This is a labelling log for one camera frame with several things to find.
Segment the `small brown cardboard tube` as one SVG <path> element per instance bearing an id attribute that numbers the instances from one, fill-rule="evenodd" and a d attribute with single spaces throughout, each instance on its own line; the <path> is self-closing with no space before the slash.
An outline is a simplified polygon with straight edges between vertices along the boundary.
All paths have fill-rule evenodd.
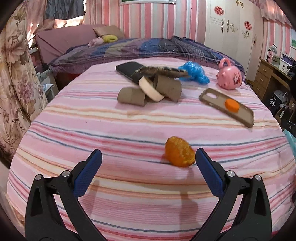
<path id="1" fill-rule="evenodd" d="M 122 88 L 117 96 L 118 102 L 136 106 L 145 106 L 147 103 L 145 98 L 146 94 L 140 88 L 133 87 Z"/>

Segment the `blue plastic bag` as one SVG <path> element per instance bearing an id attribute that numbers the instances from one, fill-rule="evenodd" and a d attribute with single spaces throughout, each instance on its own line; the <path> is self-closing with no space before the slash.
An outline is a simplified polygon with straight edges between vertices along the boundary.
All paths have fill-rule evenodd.
<path id="1" fill-rule="evenodd" d="M 182 81 L 194 81 L 201 85 L 210 83 L 210 79 L 206 76 L 202 66 L 196 62 L 188 61 L 182 66 L 178 67 L 179 70 L 187 71 L 188 77 L 181 77 Z"/>

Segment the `dark patterned snack wrapper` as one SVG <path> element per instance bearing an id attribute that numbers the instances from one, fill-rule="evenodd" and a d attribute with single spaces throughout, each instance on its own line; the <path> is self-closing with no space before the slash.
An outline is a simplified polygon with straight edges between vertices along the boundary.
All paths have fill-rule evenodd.
<path id="1" fill-rule="evenodd" d="M 146 76 L 155 76 L 161 75 L 169 78 L 180 78 L 185 77 L 188 78 L 189 74 L 186 70 L 170 68 L 170 67 L 162 67 L 162 66 L 143 66 L 132 73 L 131 77 L 137 74 L 142 74 Z"/>

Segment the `black box under desk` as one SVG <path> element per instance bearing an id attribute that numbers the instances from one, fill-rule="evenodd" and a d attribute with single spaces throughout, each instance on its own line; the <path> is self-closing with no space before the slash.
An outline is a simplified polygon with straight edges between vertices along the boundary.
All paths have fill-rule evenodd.
<path id="1" fill-rule="evenodd" d="M 284 107 L 284 105 L 287 103 L 287 92 L 283 92 L 281 90 L 276 90 L 271 98 L 269 99 L 269 110 L 273 115 L 276 115 L 276 113 Z"/>

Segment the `floral curtain left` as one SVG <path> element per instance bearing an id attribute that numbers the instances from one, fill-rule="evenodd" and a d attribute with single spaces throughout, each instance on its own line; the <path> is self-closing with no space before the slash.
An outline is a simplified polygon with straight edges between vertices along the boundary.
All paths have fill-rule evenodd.
<path id="1" fill-rule="evenodd" d="M 10 166 L 21 139 L 48 104 L 27 42 L 28 1 L 1 31 L 1 162 Z"/>

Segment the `wooden desk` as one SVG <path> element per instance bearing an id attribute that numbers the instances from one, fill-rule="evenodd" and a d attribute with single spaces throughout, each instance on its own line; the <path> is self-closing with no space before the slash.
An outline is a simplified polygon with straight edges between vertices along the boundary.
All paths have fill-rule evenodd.
<path id="1" fill-rule="evenodd" d="M 273 115 L 279 124 L 281 124 L 282 120 L 295 123 L 295 99 L 292 96 L 289 86 L 291 80 L 292 79 L 288 75 L 280 71 L 278 68 L 265 60 L 260 59 L 252 89 L 262 103 L 268 108 L 269 99 L 276 90 L 287 92 L 287 103 L 276 113 L 276 115 Z"/>

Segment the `pink striped bed cover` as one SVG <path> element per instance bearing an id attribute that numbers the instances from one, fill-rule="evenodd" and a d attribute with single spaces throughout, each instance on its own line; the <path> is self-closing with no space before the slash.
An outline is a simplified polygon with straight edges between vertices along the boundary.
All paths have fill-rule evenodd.
<path id="1" fill-rule="evenodd" d="M 94 149 L 103 163 L 79 199 L 108 240 L 189 240 L 212 212 L 213 196 L 197 166 L 178 168 L 164 158 L 168 138 L 203 148 L 224 169 L 241 177 L 261 175 L 273 231 L 293 210 L 295 159 L 277 120 L 243 84 L 225 94 L 254 112 L 243 124 L 199 100 L 205 87 L 182 84 L 178 102 L 121 104 L 119 91 L 133 83 L 98 64 L 64 87 L 30 125 L 12 160 L 7 195 L 20 217 L 34 177 L 58 176 Z"/>

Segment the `white printer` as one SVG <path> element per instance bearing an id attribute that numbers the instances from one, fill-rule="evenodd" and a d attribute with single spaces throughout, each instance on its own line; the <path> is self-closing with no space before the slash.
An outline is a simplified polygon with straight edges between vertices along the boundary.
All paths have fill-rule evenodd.
<path id="1" fill-rule="evenodd" d="M 282 71 L 285 74 L 288 74 L 289 66 L 293 65 L 294 59 L 289 56 L 288 54 L 285 54 L 283 52 L 280 52 L 280 63 L 279 63 L 279 70 Z"/>

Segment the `desk lamp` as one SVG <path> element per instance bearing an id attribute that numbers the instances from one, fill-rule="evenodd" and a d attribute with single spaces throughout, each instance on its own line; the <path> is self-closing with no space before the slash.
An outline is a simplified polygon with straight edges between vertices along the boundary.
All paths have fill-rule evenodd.
<path id="1" fill-rule="evenodd" d="M 276 55 L 277 53 L 278 53 L 277 46 L 275 44 L 270 46 L 267 51 L 266 62 L 271 63 L 273 55 Z"/>

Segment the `purple bed with blanket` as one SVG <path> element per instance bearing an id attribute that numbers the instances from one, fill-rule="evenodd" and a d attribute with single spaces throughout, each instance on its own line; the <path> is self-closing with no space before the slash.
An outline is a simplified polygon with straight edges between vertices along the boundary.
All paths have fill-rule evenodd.
<path id="1" fill-rule="evenodd" d="M 89 47 L 96 38 L 93 25 L 78 25 L 36 33 L 42 62 L 54 73 L 81 74 L 96 64 L 150 57 L 172 57 L 219 68 L 227 55 L 189 38 L 123 38 Z"/>

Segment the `pink plush toy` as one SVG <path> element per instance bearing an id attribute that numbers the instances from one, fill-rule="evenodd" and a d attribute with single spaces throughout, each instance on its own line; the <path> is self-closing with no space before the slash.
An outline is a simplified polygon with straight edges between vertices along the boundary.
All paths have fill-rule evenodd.
<path id="1" fill-rule="evenodd" d="M 88 47 L 99 46 L 104 43 L 104 40 L 101 37 L 95 38 L 88 43 Z"/>

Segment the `yellow plush toy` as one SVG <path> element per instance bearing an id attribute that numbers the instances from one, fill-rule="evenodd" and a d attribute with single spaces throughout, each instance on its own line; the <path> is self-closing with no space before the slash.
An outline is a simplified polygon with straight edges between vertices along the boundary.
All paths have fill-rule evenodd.
<path id="1" fill-rule="evenodd" d="M 101 38 L 103 39 L 104 43 L 113 43 L 118 41 L 118 37 L 116 37 L 115 35 L 104 35 Z"/>

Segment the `white wardrobe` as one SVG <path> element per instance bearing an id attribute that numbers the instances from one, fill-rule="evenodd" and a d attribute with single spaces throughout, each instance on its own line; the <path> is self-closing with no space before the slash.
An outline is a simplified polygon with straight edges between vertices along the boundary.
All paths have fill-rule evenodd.
<path id="1" fill-rule="evenodd" d="M 206 1 L 205 45 L 242 65 L 254 81 L 263 44 L 263 18 L 252 1 Z"/>

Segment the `brown pillow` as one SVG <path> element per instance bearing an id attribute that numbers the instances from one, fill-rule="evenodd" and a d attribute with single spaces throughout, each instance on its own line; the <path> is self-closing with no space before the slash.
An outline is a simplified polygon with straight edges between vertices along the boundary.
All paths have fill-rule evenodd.
<path id="1" fill-rule="evenodd" d="M 98 27 L 93 28 L 93 30 L 94 30 L 94 32 L 96 33 L 96 35 L 98 37 L 103 37 L 105 35 L 114 35 L 118 39 L 124 39 L 125 38 L 123 32 L 121 32 L 121 30 L 115 25 L 98 26 Z"/>

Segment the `dark window cloth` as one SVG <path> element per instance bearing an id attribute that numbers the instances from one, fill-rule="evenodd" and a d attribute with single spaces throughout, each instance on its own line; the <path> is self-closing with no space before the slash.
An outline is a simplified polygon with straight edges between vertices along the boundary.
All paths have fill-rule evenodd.
<path id="1" fill-rule="evenodd" d="M 47 0 L 44 19 L 70 20 L 83 15 L 83 0 Z"/>

